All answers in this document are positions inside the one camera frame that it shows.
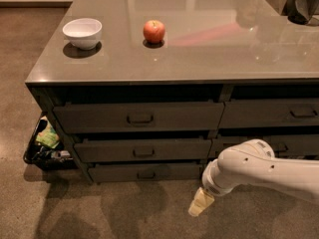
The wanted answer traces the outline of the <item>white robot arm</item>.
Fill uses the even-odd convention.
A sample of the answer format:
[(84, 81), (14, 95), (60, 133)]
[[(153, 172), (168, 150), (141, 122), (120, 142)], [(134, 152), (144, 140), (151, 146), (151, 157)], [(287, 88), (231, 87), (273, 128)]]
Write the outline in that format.
[(266, 187), (315, 204), (319, 203), (319, 161), (277, 158), (264, 140), (253, 139), (231, 146), (211, 161), (188, 208), (197, 217), (215, 197), (238, 185)]

